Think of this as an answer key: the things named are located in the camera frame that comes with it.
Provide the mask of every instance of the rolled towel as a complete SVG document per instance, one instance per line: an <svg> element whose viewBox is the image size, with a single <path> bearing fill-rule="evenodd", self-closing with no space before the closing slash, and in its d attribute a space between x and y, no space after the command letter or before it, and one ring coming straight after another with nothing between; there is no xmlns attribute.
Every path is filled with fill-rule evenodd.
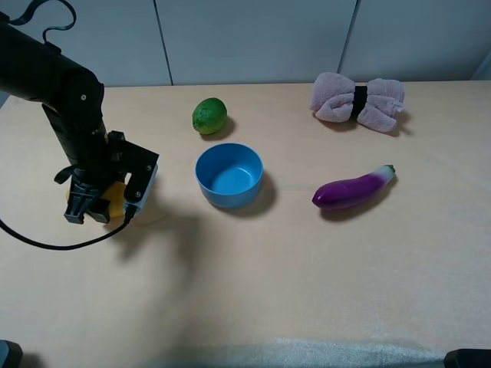
<svg viewBox="0 0 491 368"><path fill-rule="evenodd" d="M374 79L367 83L367 103L357 117L357 122L387 133L393 130L396 113L405 111L404 86L398 80Z"/></svg>
<svg viewBox="0 0 491 368"><path fill-rule="evenodd" d="M363 104L353 109L354 94L359 88L362 91L363 87L355 87L355 83L343 75L322 73L314 82L310 110L318 119L333 123L342 123L353 113L360 124L378 132L390 132L397 125L394 115L405 110L403 84L398 80L371 80L366 86L366 101L361 101L363 109Z"/></svg>
<svg viewBox="0 0 491 368"><path fill-rule="evenodd" d="M322 73L314 82L310 110L320 120L342 123L353 110L354 82L337 73Z"/></svg>

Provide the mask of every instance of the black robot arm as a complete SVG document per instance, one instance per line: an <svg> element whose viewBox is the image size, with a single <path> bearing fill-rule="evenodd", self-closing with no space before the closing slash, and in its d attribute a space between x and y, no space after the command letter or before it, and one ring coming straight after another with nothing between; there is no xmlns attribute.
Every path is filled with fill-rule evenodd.
<svg viewBox="0 0 491 368"><path fill-rule="evenodd" d="M101 111L104 85L94 73L8 21L0 13L0 90L42 103L70 163L55 177L62 183L71 176L67 220L82 224L88 213L99 222L109 222L109 202L101 196L128 173L132 176L124 198L140 209L158 155L127 142L121 132L107 134Z"/></svg>

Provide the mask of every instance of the green lime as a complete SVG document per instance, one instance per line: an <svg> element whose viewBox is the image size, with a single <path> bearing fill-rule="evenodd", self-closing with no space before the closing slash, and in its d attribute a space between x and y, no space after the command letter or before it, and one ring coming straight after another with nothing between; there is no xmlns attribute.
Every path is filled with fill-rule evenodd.
<svg viewBox="0 0 491 368"><path fill-rule="evenodd" d="M227 108L218 98L201 101L193 111L193 128L201 134L212 134L225 126Z"/></svg>

